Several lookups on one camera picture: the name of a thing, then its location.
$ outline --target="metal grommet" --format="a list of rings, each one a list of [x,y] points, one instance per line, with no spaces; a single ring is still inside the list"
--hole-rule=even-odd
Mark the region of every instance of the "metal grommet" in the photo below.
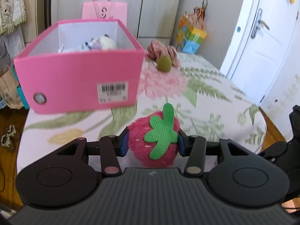
[[[46,96],[44,94],[42,94],[42,93],[35,93],[33,95],[33,99],[39,105],[43,105],[43,104],[45,104],[47,102]]]

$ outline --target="knitted sweater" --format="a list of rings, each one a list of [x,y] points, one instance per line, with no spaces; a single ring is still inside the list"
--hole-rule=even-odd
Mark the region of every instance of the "knitted sweater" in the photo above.
[[[26,21],[24,0],[0,0],[0,34],[11,34],[15,27]]]

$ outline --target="wardrobe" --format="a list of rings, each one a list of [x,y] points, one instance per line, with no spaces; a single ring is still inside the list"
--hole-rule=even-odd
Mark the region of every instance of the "wardrobe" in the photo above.
[[[82,4],[91,0],[26,0],[28,22],[23,26],[29,43],[45,27],[59,20],[79,19]],[[112,0],[128,3],[127,28],[147,48],[152,39],[168,45],[172,36],[179,0]]]

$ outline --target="barcode label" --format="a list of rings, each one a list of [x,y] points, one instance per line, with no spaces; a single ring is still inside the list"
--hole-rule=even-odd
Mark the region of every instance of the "barcode label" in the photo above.
[[[128,82],[113,82],[97,85],[99,103],[128,100]]]

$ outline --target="brown paper bag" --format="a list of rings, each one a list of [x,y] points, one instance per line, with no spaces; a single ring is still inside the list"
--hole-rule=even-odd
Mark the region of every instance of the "brown paper bag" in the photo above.
[[[17,91],[18,81],[14,78],[11,68],[0,78],[0,96],[6,105],[13,109],[20,109],[23,103]]]

